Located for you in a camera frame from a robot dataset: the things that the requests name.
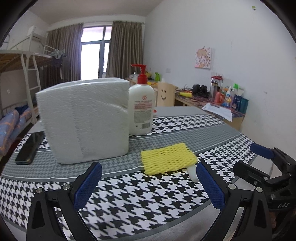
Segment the blue plaid quilt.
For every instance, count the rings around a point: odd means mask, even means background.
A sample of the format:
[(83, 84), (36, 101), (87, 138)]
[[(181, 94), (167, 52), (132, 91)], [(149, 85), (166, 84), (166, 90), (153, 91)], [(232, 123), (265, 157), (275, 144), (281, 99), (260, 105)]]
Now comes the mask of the blue plaid quilt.
[(19, 106), (10, 110), (1, 118), (0, 153), (5, 156), (16, 137), (31, 123), (31, 109), (28, 105)]

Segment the brown right curtain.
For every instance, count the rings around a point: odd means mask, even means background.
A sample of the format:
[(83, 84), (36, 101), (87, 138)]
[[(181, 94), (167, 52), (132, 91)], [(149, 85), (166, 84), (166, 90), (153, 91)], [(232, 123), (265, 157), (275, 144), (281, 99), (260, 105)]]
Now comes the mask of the brown right curtain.
[(106, 77), (125, 79), (142, 63), (142, 23), (114, 21), (112, 24)]

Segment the white foam piece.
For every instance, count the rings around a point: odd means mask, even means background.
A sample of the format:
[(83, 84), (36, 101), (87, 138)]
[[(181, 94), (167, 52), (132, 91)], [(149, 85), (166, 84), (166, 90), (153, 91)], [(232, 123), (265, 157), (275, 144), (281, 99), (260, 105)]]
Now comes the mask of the white foam piece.
[(197, 177), (197, 166), (196, 165), (188, 166), (187, 173), (188, 173), (192, 182), (199, 183), (199, 179)]

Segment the blue shampoo bottles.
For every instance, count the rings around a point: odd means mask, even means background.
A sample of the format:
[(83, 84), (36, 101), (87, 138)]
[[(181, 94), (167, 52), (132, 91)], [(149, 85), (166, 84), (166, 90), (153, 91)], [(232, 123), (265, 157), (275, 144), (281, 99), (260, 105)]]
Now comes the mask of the blue shampoo bottles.
[(245, 99), (239, 95), (235, 95), (233, 102), (231, 104), (231, 108), (242, 114), (246, 114), (248, 103), (249, 103), (248, 99)]

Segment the white styrofoam box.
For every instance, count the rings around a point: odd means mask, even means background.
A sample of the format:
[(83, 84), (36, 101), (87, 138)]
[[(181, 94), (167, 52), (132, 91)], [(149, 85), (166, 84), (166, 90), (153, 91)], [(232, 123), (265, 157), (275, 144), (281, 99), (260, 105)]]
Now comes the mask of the white styrofoam box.
[(128, 153), (128, 90), (120, 78), (79, 80), (37, 92), (43, 129), (60, 164)]

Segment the yellow foam net sleeve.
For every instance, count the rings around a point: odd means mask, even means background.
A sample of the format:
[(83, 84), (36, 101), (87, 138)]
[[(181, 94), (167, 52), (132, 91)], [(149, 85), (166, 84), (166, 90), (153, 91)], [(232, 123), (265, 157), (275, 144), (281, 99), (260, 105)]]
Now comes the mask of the yellow foam net sleeve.
[(144, 166), (144, 173), (149, 176), (184, 169), (198, 161), (196, 155), (185, 143), (141, 151), (140, 157)]

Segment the houndstooth table cloth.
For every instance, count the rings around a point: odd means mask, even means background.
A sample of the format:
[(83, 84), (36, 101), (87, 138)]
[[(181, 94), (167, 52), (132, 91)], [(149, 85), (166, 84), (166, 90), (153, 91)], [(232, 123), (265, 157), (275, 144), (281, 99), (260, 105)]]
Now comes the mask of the houndstooth table cloth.
[[(34, 192), (57, 190), (89, 163), (57, 163), (43, 141), (30, 165), (17, 165), (18, 144), (1, 174), (1, 216), (25, 230)], [(152, 132), (129, 139), (128, 154), (101, 160), (103, 175), (80, 215), (98, 240), (200, 240), (219, 214), (186, 169), (148, 176), (140, 153), (184, 143), (225, 182), (236, 181), (237, 161), (250, 164), (252, 140), (209, 114), (161, 116)]]

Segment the brown left curtain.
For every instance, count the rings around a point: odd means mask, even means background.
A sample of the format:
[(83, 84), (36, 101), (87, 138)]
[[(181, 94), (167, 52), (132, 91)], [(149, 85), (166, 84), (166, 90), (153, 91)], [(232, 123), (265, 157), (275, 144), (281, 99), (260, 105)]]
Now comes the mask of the brown left curtain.
[(81, 79), (81, 37), (83, 24), (75, 24), (48, 32), (46, 44), (62, 52), (63, 63), (57, 68), (51, 64), (43, 69), (44, 87)]

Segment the yellow object on desk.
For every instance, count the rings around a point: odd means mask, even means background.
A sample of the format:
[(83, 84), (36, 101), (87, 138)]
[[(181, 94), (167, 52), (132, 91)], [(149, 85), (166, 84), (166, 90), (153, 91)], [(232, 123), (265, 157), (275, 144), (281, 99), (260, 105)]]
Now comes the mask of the yellow object on desk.
[(191, 92), (180, 92), (180, 96), (186, 97), (186, 98), (192, 98), (193, 94)]

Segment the white printed paper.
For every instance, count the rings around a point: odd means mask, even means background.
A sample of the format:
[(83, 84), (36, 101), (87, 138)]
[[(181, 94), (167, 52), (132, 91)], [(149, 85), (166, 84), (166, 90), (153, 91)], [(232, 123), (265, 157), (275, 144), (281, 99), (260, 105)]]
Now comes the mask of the white printed paper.
[(212, 103), (207, 103), (202, 107), (202, 110), (219, 115), (220, 117), (226, 119), (229, 122), (233, 121), (232, 112), (228, 108), (224, 108), (222, 106), (218, 106)]

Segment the white air conditioner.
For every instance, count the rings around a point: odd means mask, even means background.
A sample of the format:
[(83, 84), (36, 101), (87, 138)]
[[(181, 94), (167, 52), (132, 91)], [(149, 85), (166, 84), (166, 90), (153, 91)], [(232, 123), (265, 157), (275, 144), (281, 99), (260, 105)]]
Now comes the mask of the white air conditioner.
[(41, 39), (46, 39), (46, 31), (38, 28), (37, 26), (31, 26), (28, 29), (27, 36), (33, 35), (35, 37), (41, 38)]

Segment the metal bunk bed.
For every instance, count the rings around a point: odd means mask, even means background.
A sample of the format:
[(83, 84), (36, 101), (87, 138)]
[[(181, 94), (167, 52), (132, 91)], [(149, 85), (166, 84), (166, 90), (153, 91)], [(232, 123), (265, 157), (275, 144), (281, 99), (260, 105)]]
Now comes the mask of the metal bunk bed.
[(16, 107), (28, 105), (31, 123), (38, 120), (39, 110), (35, 95), (41, 91), (39, 70), (52, 63), (46, 39), (33, 35), (1, 49), (1, 115)]

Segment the white lotion pump bottle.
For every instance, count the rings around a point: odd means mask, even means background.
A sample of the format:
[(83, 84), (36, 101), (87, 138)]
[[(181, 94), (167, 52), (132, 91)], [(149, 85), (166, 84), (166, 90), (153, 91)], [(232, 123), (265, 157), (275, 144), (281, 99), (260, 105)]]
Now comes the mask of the white lotion pump bottle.
[(137, 84), (129, 88), (128, 114), (129, 134), (141, 136), (152, 130), (154, 114), (155, 91), (148, 85), (145, 75), (145, 65), (132, 64), (132, 67), (139, 67), (140, 74)]

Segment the anime wall picture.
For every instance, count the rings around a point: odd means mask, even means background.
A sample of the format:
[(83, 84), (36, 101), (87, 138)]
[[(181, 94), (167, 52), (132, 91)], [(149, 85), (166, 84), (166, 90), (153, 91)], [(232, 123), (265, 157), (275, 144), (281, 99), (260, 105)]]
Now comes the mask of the anime wall picture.
[(200, 48), (196, 51), (195, 68), (211, 69), (212, 48)]

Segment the hanging dark clothes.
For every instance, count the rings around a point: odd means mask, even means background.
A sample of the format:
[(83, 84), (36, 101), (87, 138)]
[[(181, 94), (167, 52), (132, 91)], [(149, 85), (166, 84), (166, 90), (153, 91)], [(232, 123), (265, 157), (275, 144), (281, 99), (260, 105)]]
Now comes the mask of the hanging dark clothes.
[(52, 56), (52, 66), (53, 67), (61, 67), (63, 63), (63, 56), (62, 55), (57, 55), (57, 56)]

